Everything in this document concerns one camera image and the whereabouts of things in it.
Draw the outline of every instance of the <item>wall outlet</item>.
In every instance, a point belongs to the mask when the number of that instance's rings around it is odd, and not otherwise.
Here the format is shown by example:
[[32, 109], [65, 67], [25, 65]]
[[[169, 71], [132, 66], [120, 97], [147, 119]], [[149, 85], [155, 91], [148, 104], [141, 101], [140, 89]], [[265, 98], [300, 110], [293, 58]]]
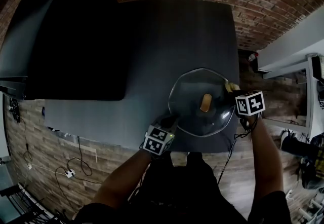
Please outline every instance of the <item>wall outlet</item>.
[[71, 178], [72, 176], [75, 175], [75, 171], [70, 169], [67, 172], [65, 172], [65, 174], [66, 174], [67, 178]]

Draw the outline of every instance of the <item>wooden floor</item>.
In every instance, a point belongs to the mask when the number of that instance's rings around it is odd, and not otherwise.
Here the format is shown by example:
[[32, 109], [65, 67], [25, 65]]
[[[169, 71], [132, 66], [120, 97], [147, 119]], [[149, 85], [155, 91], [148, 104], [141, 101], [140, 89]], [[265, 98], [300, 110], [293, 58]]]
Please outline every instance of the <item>wooden floor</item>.
[[[297, 85], [294, 79], [276, 78], [263, 80], [259, 74], [254, 74], [244, 59], [240, 57], [240, 86], [246, 90], [262, 90], [265, 97], [267, 118], [280, 118], [289, 121], [296, 120], [300, 113], [299, 104], [305, 99], [305, 90], [302, 85]], [[72, 207], [63, 197], [56, 183], [54, 171], [63, 166], [66, 168], [68, 159], [79, 157], [77, 140], [73, 136], [58, 137], [55, 132], [44, 126], [42, 117], [43, 100], [23, 101], [20, 103], [21, 118], [24, 122], [17, 124], [9, 112], [9, 102], [6, 100], [6, 128], [9, 145], [12, 152], [12, 165], [10, 172], [14, 180], [27, 183], [28, 190], [51, 211], [55, 209], [67, 210], [71, 217], [78, 209], [90, 202], [100, 185], [63, 176], [62, 169], [58, 170], [57, 177], [64, 193], [69, 198]], [[32, 169], [28, 170], [23, 159], [25, 148], [24, 129], [29, 150], [32, 153]], [[280, 128], [269, 128], [273, 138], [279, 144]], [[242, 133], [238, 126], [237, 133]], [[80, 139], [84, 160], [93, 169], [93, 175], [86, 177], [80, 169], [79, 162], [71, 162], [71, 167], [79, 178], [91, 181], [103, 181], [114, 169], [121, 165], [136, 151], [120, 146], [96, 143]], [[218, 178], [224, 166], [228, 153], [204, 154], [204, 160], [214, 169]], [[185, 165], [184, 153], [172, 153], [174, 165]], [[312, 198], [316, 191], [302, 189], [301, 183], [296, 183], [295, 171], [298, 160], [293, 156], [281, 152], [284, 168], [285, 192], [294, 188], [292, 199], [288, 200], [292, 218], [302, 204]], [[222, 195], [232, 203], [236, 209], [247, 218], [253, 200], [254, 192], [254, 164], [252, 144], [249, 137], [240, 139], [236, 143], [232, 158], [227, 165], [220, 183]]]

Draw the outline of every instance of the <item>cable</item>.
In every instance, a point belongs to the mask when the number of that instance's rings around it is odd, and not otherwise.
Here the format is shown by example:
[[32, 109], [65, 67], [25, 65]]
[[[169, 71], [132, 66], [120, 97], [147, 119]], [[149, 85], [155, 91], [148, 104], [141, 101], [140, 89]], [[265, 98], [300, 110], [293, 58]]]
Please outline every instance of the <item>cable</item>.
[[249, 129], [246, 133], [244, 133], [244, 134], [234, 134], [234, 142], [233, 142], [233, 144], [232, 144], [232, 146], [231, 146], [231, 149], [229, 150], [229, 153], [228, 153], [228, 157], [227, 157], [226, 163], [225, 163], [224, 168], [223, 168], [223, 170], [222, 170], [222, 172], [221, 172], [221, 175], [219, 176], [219, 179], [218, 179], [217, 184], [220, 183], [221, 178], [222, 178], [222, 176], [223, 176], [223, 173], [224, 173], [224, 171], [225, 171], [225, 168], [226, 168], [226, 166], [227, 166], [229, 160], [230, 160], [231, 157], [232, 157], [233, 148], [234, 148], [234, 145], [236, 144], [236, 140], [237, 140], [239, 137], [240, 137], [240, 138], [244, 138], [244, 137], [248, 136], [250, 133], [252, 133], [252, 132], [254, 131], [255, 127], [257, 126], [257, 121], [258, 121], [259, 116], [260, 116], [260, 114], [258, 114], [258, 116], [257, 116], [256, 119], [254, 120], [253, 124], [251, 125], [250, 129]]
[[28, 161], [26, 159], [26, 154], [28, 155], [30, 161], [32, 161], [32, 154], [31, 154], [31, 152], [29, 152], [29, 145], [28, 145], [27, 137], [26, 137], [26, 122], [22, 118], [20, 118], [20, 120], [24, 123], [24, 137], [25, 137], [25, 142], [26, 142], [26, 152], [23, 154], [23, 158], [24, 158], [25, 162], [28, 163]]
[[[78, 157], [74, 157], [74, 158], [68, 160], [68, 161], [67, 161], [67, 164], [66, 164], [67, 169], [68, 169], [68, 170], [71, 169], [71, 168], [69, 167], [69, 162], [70, 162], [70, 161], [72, 161], [72, 160], [74, 160], [74, 159], [78, 159], [78, 160], [80, 160], [80, 166], [81, 166], [81, 170], [82, 170], [82, 172], [83, 172], [86, 176], [91, 176], [91, 175], [92, 175], [92, 169], [91, 169], [91, 167], [90, 167], [90, 166], [89, 166], [85, 161], [83, 161], [83, 155], [82, 155], [82, 152], [81, 152], [80, 137], [79, 137], [79, 136], [77, 136], [77, 142], [78, 142], [78, 145], [79, 145], [79, 151], [80, 151], [80, 157], [81, 157], [81, 159], [78, 158]], [[91, 172], [90, 174], [87, 174], [87, 173], [85, 172], [85, 170], [83, 169], [83, 163], [85, 163], [86, 166], [88, 167], [88, 169], [90, 170], [90, 172]]]
[[295, 185], [293, 185], [293, 187], [291, 189], [288, 190], [288, 192], [286, 192], [286, 200], [288, 199], [293, 199], [291, 198], [290, 195], [293, 193], [293, 191], [297, 188], [298, 184], [299, 184], [299, 176], [297, 175], [297, 181], [295, 182]]
[[29, 171], [27, 172], [27, 174], [26, 174], [26, 179], [25, 179], [25, 184], [24, 184], [24, 187], [23, 187], [23, 189], [25, 189], [25, 187], [26, 187], [26, 184], [27, 184], [27, 178], [28, 178], [28, 176], [29, 176]]
[[26, 138], [26, 123], [25, 123], [25, 121], [24, 121], [22, 118], [20, 118], [20, 120], [24, 123], [24, 126], [25, 126], [25, 130], [24, 130], [24, 137], [25, 137], [26, 144], [28, 144], [28, 142], [27, 142], [27, 138]]
[[291, 137], [292, 136], [292, 134], [293, 134], [293, 132], [290, 132], [288, 129], [285, 129], [285, 130], [283, 130], [283, 132], [281, 133], [281, 135], [280, 135], [280, 138], [282, 138], [282, 136], [286, 133], [286, 132], [288, 132], [288, 136], [287, 137]]
[[[81, 157], [81, 158], [74, 157], [74, 158], [68, 160], [67, 163], [66, 163], [66, 167], [67, 167], [68, 170], [70, 170], [71, 168], [70, 168], [70, 166], [69, 166], [69, 162], [71, 162], [72, 160], [78, 159], [78, 160], [80, 160], [80, 166], [81, 166], [81, 170], [82, 170], [82, 172], [83, 172], [86, 176], [89, 177], [89, 176], [92, 175], [93, 172], [92, 172], [91, 167], [90, 167], [90, 166], [89, 166], [85, 161], [83, 161], [83, 155], [82, 155], [82, 151], [81, 151], [81, 146], [80, 146], [80, 137], [79, 137], [79, 136], [77, 136], [77, 142], [78, 142], [78, 145], [79, 145], [79, 151], [80, 151], [80, 157]], [[87, 173], [85, 172], [85, 170], [84, 170], [84, 168], [83, 168], [83, 163], [84, 163], [84, 164], [88, 167], [88, 169], [90, 170], [90, 174], [87, 174]], [[94, 181], [89, 181], [89, 180], [85, 180], [85, 179], [77, 178], [77, 177], [75, 177], [74, 175], [73, 175], [73, 177], [74, 177], [75, 179], [77, 179], [77, 180], [81, 180], [81, 181], [87, 181], [87, 182], [94, 183], [94, 184], [102, 184], [102, 182], [94, 182]]]
[[300, 139], [302, 139], [301, 142], [303, 142], [303, 138], [304, 138], [304, 136], [306, 136], [305, 133], [302, 133], [301, 136], [299, 137], [298, 141], [299, 141]]
[[27, 159], [26, 159], [26, 154], [28, 155], [30, 161], [32, 161], [32, 154], [31, 154], [31, 152], [29, 152], [29, 151], [26, 151], [26, 152], [23, 154], [23, 158], [24, 158], [25, 162], [28, 164], [29, 162], [28, 162]]
[[52, 170], [50, 170], [50, 169], [47, 169], [47, 168], [45, 168], [45, 167], [42, 167], [42, 166], [39, 166], [39, 165], [36, 165], [36, 164], [32, 164], [32, 163], [30, 163], [30, 165], [33, 165], [33, 166], [39, 167], [39, 168], [41, 168], [41, 169], [47, 170], [47, 171], [49, 171], [49, 172], [55, 173], [54, 171], [52, 171]]
[[225, 168], [226, 168], [226, 166], [227, 166], [227, 164], [228, 164], [228, 161], [229, 161], [229, 160], [231, 159], [231, 157], [232, 157], [233, 148], [234, 148], [235, 143], [236, 143], [236, 139], [234, 139], [234, 142], [233, 142], [233, 144], [232, 144], [232, 147], [231, 147], [231, 149], [230, 149], [230, 151], [229, 151], [229, 154], [228, 154], [228, 157], [227, 157], [226, 163], [225, 163], [224, 168], [223, 168], [223, 170], [222, 170], [222, 172], [221, 172], [221, 175], [219, 176], [219, 179], [218, 179], [217, 185], [219, 185], [219, 182], [220, 182], [221, 179], [222, 179], [222, 176], [223, 176], [223, 173], [224, 173], [224, 171], [225, 171]]
[[70, 207], [72, 208], [72, 210], [74, 210], [74, 208], [72, 207], [70, 201], [68, 200], [67, 196], [65, 195], [65, 193], [64, 193], [63, 190], [62, 190], [61, 185], [60, 185], [60, 183], [59, 183], [59, 180], [57, 179], [57, 176], [56, 176], [56, 174], [57, 174], [57, 170], [60, 169], [60, 168], [62, 168], [62, 169], [64, 170], [64, 172], [66, 172], [65, 169], [64, 169], [62, 166], [59, 166], [59, 167], [56, 168], [56, 170], [55, 170], [55, 179], [56, 179], [56, 182], [57, 182], [57, 185], [58, 185], [59, 189], [61, 190], [61, 193], [63, 194], [63, 196], [65, 197], [65, 199], [66, 199], [67, 202], [69, 203], [69, 205], [70, 205]]
[[308, 134], [307, 134], [307, 135], [305, 135], [305, 140], [306, 140], [306, 143], [309, 143]]
[[73, 174], [72, 174], [72, 176], [73, 176], [75, 179], [80, 180], [80, 181], [87, 181], [87, 182], [94, 183], [94, 184], [102, 184], [102, 182], [89, 181], [89, 180], [85, 180], [85, 179], [76, 178]]
[[299, 123], [297, 121], [293, 121], [293, 120], [290, 120], [289, 123], [294, 124], [294, 125], [299, 125]]

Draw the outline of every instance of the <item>person's hand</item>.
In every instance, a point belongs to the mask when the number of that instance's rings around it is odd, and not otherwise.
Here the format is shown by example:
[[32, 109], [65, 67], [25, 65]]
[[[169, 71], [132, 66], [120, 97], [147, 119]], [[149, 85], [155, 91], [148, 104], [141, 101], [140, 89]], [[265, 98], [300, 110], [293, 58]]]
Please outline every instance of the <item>person's hand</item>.
[[248, 120], [250, 126], [255, 122], [255, 120], [257, 119], [257, 117], [258, 117], [257, 114], [254, 114], [252, 116], [247, 116], [247, 120]]

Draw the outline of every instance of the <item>wooden knob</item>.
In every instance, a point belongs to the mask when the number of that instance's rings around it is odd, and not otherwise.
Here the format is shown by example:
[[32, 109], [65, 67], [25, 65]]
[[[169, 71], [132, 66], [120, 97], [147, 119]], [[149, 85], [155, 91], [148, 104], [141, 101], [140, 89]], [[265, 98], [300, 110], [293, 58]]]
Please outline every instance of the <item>wooden knob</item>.
[[211, 102], [212, 102], [212, 96], [208, 93], [205, 94], [201, 102], [200, 110], [205, 113], [208, 112], [211, 106]]

